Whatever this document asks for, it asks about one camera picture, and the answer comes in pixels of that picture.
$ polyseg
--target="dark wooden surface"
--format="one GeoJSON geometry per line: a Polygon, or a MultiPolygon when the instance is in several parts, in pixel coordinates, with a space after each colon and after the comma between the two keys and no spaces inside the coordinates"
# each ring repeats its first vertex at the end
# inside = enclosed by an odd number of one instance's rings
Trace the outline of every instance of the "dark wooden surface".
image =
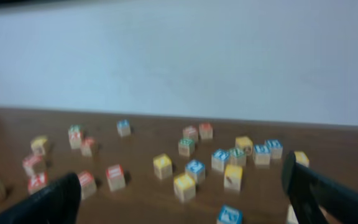
{"type": "Polygon", "coordinates": [[[306,124],[212,120],[214,140],[201,142],[191,158],[207,168],[206,180],[196,197],[180,203],[173,193],[173,177],[158,180],[152,158],[168,154],[173,176],[184,172],[189,161],[178,155],[177,142],[185,126],[202,119],[124,116],[113,114],[68,113],[0,109],[0,179],[8,197],[0,212],[27,196],[27,177],[22,160],[30,154],[30,140],[40,134],[53,143],[49,177],[57,179],[68,171],[89,170],[101,184],[96,195],[81,203],[78,223],[215,223],[223,204],[240,209],[245,223],[285,223],[288,199],[280,183],[282,161],[269,169],[258,169],[248,160],[239,194],[225,192],[223,175],[211,171],[211,153],[229,149],[236,136],[248,135],[254,143],[279,139],[289,150],[305,151],[310,167],[358,191],[358,128],[306,124]],[[116,122],[127,118],[134,128],[131,137],[120,138],[116,122]],[[82,157],[69,147],[67,129],[84,124],[89,136],[101,144],[94,158],[82,157]],[[127,187],[111,193],[104,171],[120,164],[130,174],[127,187]]]}

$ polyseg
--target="brown tabletop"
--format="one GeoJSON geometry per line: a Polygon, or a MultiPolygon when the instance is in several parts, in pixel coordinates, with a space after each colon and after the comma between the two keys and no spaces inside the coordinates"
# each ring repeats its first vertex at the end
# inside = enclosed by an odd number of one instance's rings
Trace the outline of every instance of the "brown tabletop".
{"type": "Polygon", "coordinates": [[[241,210],[244,223],[285,223],[289,201],[280,181],[282,160],[259,169],[249,158],[238,194],[225,192],[223,175],[211,170],[211,153],[233,147],[234,138],[242,135],[254,144],[281,140],[283,157],[290,150],[305,151],[311,169],[358,191],[358,128],[0,109],[0,179],[8,189],[0,212],[28,197],[22,160],[31,153],[30,140],[42,134],[53,144],[47,171],[51,180],[83,170],[100,180],[97,193],[82,201],[77,223],[216,223],[224,204],[241,210]],[[118,136],[120,119],[130,121],[132,136],[118,136]],[[203,121],[212,123],[214,139],[200,142],[190,158],[179,156],[182,129],[203,121]],[[97,156],[83,157],[70,149],[67,129],[72,124],[84,124],[88,135],[99,141],[97,156]],[[182,204],[175,197],[173,177],[156,178],[152,159],[161,153],[170,156],[173,176],[184,172],[190,159],[205,164],[206,180],[193,200],[182,204]],[[130,178],[125,189],[111,193],[105,170],[114,164],[122,165],[130,178]]]}

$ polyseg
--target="yellow block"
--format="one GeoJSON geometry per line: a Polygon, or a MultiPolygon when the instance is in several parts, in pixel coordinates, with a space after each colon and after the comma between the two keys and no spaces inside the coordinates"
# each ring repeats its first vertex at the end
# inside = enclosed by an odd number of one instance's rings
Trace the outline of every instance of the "yellow block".
{"type": "Polygon", "coordinates": [[[236,179],[241,179],[242,177],[242,167],[235,165],[227,165],[224,175],[228,177],[233,177],[236,179]]]}
{"type": "Polygon", "coordinates": [[[237,137],[236,138],[236,145],[238,145],[241,148],[246,147],[246,146],[251,146],[252,147],[252,141],[247,136],[237,137]]]}
{"type": "Polygon", "coordinates": [[[154,165],[159,169],[172,165],[171,159],[166,154],[161,154],[159,156],[154,157],[153,162],[154,165]]]}
{"type": "Polygon", "coordinates": [[[48,141],[47,136],[38,136],[31,141],[31,146],[43,146],[48,141]]]}
{"type": "Polygon", "coordinates": [[[196,182],[187,174],[176,176],[173,183],[181,190],[186,190],[196,185],[196,182]]]}
{"type": "Polygon", "coordinates": [[[294,154],[295,154],[297,163],[302,164],[305,167],[309,167],[309,159],[304,152],[297,151],[297,152],[294,152],[294,154]]]}

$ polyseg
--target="white wall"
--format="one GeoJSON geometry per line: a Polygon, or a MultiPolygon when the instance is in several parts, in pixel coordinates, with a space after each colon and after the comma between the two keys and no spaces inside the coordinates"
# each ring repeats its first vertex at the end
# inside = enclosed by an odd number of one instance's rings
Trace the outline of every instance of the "white wall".
{"type": "Polygon", "coordinates": [[[0,106],[358,125],[358,1],[0,9],[0,106]]]}

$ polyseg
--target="black object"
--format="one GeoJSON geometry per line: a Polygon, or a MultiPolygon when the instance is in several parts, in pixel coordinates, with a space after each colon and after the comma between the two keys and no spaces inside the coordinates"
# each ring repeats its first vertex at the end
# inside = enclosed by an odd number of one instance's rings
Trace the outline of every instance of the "black object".
{"type": "Polygon", "coordinates": [[[296,162],[285,159],[282,185],[300,224],[328,223],[319,205],[342,223],[358,223],[358,193],[296,162]]]}
{"type": "Polygon", "coordinates": [[[74,224],[81,202],[76,174],[68,174],[0,214],[0,223],[74,224]]]}

